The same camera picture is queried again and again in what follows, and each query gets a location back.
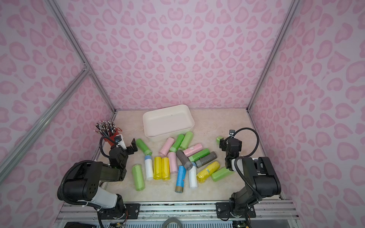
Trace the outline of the dark green roll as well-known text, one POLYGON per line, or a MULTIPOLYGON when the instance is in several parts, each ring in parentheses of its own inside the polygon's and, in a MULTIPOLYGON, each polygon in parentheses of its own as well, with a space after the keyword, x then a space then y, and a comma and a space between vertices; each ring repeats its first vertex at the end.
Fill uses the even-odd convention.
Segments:
POLYGON ((145 144, 142 139, 137 139, 136 145, 144 153, 145 156, 152 155, 151 149, 145 144))

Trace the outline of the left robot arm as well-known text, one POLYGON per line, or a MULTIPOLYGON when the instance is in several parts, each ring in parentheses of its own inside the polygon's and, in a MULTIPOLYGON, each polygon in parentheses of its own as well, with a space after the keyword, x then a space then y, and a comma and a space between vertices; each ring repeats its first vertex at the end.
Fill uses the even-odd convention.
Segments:
POLYGON ((138 151, 136 140, 125 149, 115 144, 109 152, 109 164, 84 160, 75 163, 64 175, 57 191, 59 200, 71 204, 89 206, 100 213, 125 214, 122 196, 110 193, 99 185, 102 182, 123 181, 128 157, 138 151))

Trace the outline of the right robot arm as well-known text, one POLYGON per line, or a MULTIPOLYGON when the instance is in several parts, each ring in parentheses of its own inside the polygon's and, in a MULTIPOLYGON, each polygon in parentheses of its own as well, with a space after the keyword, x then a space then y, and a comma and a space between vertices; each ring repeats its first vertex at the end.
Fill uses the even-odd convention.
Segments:
POLYGON ((257 151, 257 140, 253 151, 240 156, 242 141, 232 136, 219 139, 219 148, 225 152, 225 168, 235 171, 245 186, 231 195, 229 199, 230 214, 234 217, 249 218, 254 213, 254 205, 264 198, 280 195, 281 184, 269 157, 251 158, 257 151))

